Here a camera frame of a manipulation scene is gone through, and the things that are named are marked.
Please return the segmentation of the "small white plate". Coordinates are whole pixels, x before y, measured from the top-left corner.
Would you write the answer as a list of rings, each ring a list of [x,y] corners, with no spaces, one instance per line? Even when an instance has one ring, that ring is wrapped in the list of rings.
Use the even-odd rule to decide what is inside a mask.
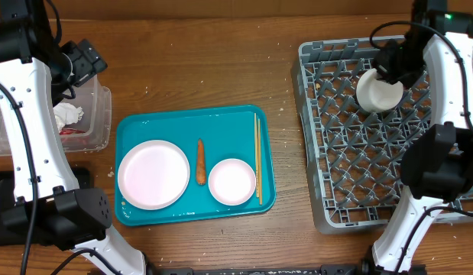
[[[246,203],[256,189],[256,175],[243,160],[229,158],[218,162],[210,171],[209,191],[223,205]]]

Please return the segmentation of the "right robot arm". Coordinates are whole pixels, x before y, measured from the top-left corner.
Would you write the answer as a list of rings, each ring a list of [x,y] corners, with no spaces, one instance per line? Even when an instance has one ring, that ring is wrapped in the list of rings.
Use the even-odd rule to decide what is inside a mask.
[[[367,112],[396,106],[405,89],[429,77],[432,117],[400,162],[400,201],[359,274],[423,274],[412,257],[437,215],[473,187],[473,16],[445,1],[413,2],[402,42],[377,49],[356,87]]]

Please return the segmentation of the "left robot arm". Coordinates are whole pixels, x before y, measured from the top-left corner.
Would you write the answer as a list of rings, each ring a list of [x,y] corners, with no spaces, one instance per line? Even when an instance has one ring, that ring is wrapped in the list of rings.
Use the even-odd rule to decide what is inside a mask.
[[[0,109],[15,183],[3,224],[26,244],[83,256],[104,273],[153,274],[147,256],[113,226],[107,195],[82,188],[65,156],[53,108],[107,65],[87,40],[62,42],[61,28],[48,20],[52,6],[0,2]]]

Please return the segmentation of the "white saucer bowl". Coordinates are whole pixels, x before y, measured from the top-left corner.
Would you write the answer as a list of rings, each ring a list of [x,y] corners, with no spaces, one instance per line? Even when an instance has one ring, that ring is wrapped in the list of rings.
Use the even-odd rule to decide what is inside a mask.
[[[403,97],[404,87],[401,82],[389,84],[379,80],[376,69],[365,72],[356,86],[358,104],[370,113],[385,112],[396,107]]]

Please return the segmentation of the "red foil snack wrapper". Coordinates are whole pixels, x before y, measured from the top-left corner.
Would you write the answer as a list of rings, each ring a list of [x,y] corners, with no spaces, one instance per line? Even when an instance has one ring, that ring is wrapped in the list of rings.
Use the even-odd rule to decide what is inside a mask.
[[[63,128],[60,132],[60,140],[65,150],[80,150],[87,145],[86,133],[75,128]]]

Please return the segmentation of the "orange carrot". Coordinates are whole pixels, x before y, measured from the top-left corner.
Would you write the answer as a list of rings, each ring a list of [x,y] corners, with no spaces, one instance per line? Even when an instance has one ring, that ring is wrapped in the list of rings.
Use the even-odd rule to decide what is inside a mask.
[[[205,150],[201,139],[198,140],[197,144],[196,182],[201,186],[206,184]]]

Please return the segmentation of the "white tissue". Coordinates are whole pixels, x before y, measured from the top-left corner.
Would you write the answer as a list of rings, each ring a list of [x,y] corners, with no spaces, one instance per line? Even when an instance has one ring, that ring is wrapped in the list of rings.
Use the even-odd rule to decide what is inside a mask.
[[[84,115],[81,107],[75,107],[70,103],[59,103],[53,108],[53,113],[58,131],[62,131],[66,125],[79,122]]]

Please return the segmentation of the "wooden chopstick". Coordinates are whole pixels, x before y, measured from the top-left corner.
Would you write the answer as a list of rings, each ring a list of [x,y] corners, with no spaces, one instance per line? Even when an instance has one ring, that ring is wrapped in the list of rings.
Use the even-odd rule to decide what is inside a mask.
[[[259,205],[263,205],[263,170],[262,170],[262,155],[261,155],[261,120],[257,119],[257,134],[258,134],[258,194],[259,194]]]
[[[260,191],[259,191],[259,145],[258,145],[258,117],[257,114],[254,113],[254,155],[255,155],[255,178],[256,178],[256,186],[255,192],[256,197],[260,198]]]

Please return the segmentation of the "large white plate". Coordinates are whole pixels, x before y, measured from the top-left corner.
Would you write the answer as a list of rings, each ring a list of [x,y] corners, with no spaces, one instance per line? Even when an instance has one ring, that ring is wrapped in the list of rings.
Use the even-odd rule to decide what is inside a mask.
[[[190,181],[185,153],[168,141],[145,141],[133,147],[118,167],[118,188],[133,206],[158,210],[175,203]]]

